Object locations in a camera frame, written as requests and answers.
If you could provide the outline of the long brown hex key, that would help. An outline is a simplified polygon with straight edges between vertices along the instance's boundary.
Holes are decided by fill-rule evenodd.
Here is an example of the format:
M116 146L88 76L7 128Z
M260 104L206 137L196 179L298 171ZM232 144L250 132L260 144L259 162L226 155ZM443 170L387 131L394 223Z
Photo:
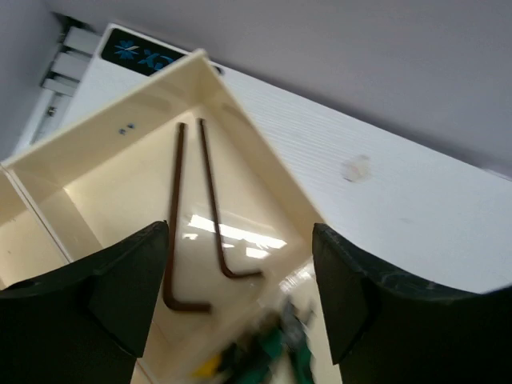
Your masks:
M182 164L187 124L177 124L177 137L174 151L174 172L171 185L170 214L169 214L169 250L166 270L162 282L162 299L166 307L180 313L210 314L212 305L208 302L184 302L174 294L174 264L176 251L176 234L178 229L178 209L181 192Z

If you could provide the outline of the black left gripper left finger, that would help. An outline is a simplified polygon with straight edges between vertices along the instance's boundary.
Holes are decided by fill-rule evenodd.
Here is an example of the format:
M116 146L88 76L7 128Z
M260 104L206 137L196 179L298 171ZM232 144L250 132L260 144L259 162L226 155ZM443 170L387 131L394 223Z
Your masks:
M128 383L143 356L169 229L120 242L1 292L3 383Z

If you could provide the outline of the green handled cutters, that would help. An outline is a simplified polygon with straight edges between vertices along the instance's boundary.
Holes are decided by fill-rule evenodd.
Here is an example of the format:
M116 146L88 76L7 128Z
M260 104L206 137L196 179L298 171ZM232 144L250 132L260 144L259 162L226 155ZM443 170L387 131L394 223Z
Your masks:
M268 383L272 369L283 355L291 365L292 378L296 383L313 384L313 354L308 345L306 328L314 316L312 308L304 318L290 296L286 297L277 324L255 336L248 352L234 366L226 383Z

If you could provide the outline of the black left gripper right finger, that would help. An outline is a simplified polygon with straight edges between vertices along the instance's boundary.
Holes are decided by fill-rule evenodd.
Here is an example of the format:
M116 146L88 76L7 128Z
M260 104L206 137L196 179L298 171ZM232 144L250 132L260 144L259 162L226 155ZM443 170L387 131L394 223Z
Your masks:
M313 228L316 281L345 383L508 383L511 289L437 284Z

